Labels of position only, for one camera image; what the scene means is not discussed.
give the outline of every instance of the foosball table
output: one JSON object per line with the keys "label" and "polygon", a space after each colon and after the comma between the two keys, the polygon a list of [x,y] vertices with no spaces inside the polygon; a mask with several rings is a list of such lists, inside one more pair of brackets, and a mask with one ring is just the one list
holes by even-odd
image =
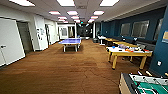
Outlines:
{"label": "foosball table", "polygon": [[168,79],[121,73],[119,88],[121,94],[168,94]]}

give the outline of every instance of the window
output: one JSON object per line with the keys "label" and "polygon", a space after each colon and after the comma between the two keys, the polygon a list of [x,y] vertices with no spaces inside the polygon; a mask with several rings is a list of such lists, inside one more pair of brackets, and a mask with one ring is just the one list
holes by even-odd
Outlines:
{"label": "window", "polygon": [[135,22],[132,30],[132,37],[145,38],[149,21]]}
{"label": "window", "polygon": [[157,40],[157,39],[158,39],[158,35],[159,35],[159,33],[160,33],[160,29],[161,29],[161,26],[162,26],[162,22],[163,22],[163,19],[160,19],[160,20],[159,20],[159,24],[158,24],[157,29],[156,29],[156,32],[155,32],[154,40]]}
{"label": "window", "polygon": [[121,36],[129,36],[130,23],[122,24],[121,26]]}

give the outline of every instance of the table top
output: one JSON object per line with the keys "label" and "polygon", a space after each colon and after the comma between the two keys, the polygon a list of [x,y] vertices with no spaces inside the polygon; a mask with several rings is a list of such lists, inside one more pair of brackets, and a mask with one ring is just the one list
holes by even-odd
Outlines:
{"label": "table top", "polygon": [[62,40],[58,44],[80,44],[81,43],[81,38],[68,38],[65,40]]}
{"label": "table top", "polygon": [[99,39],[106,39],[104,36],[98,36]]}
{"label": "table top", "polygon": [[123,44],[125,46],[129,46],[129,47],[138,47],[137,45],[133,45],[133,44],[130,44],[130,43],[127,43],[127,42],[122,42],[122,41],[118,41],[118,42],[113,42],[115,44]]}
{"label": "table top", "polygon": [[125,49],[119,48],[119,47],[106,47],[107,49],[109,49],[110,52],[120,52],[120,53],[152,53],[152,51],[134,51],[134,52],[129,52],[129,51],[125,51]]}
{"label": "table top", "polygon": [[112,41],[112,42],[119,41],[119,40],[112,39],[112,38],[106,38],[105,40],[107,40],[107,41]]}

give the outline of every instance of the white door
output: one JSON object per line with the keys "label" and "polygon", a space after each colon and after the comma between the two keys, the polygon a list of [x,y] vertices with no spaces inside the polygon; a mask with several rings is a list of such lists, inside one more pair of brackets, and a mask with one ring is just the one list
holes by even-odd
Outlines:
{"label": "white door", "polygon": [[3,54],[1,51],[1,47],[0,47],[0,66],[2,66],[4,64],[5,64],[5,60],[4,60],[4,57],[3,57]]}
{"label": "white door", "polygon": [[7,65],[25,57],[15,20],[0,18],[0,46]]}
{"label": "white door", "polygon": [[59,34],[60,34],[60,39],[67,39],[68,38],[68,27],[59,27]]}

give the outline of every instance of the door handle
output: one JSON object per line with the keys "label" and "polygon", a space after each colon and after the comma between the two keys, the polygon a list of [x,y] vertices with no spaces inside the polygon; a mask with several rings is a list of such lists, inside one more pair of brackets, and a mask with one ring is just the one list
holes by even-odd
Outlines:
{"label": "door handle", "polygon": [[4,48],[4,47],[6,47],[6,46],[1,46],[1,48]]}

